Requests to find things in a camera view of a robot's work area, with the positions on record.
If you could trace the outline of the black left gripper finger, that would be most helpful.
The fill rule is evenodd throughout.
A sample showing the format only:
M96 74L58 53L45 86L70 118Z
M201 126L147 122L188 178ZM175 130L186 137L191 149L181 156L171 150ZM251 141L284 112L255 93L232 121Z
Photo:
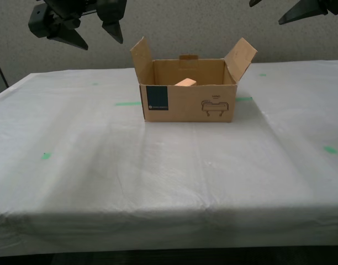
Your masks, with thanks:
M118 43L123 43L122 30L119 21L124 17L127 0L98 0L97 15L102 28Z
M47 38L88 50L88 45L76 29L81 17L59 17L45 2L34 6L28 27L38 38Z

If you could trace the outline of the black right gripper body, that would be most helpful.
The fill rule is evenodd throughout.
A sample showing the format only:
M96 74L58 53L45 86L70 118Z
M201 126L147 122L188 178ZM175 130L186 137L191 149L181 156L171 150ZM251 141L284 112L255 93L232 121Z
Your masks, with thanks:
M338 15L338 0L319 0L318 2L324 15L328 13Z

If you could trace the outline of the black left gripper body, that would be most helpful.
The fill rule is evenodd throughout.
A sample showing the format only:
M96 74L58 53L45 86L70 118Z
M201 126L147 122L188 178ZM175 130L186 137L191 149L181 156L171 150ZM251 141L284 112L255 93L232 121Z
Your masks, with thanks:
M59 17L81 17L96 11L97 0L44 0Z

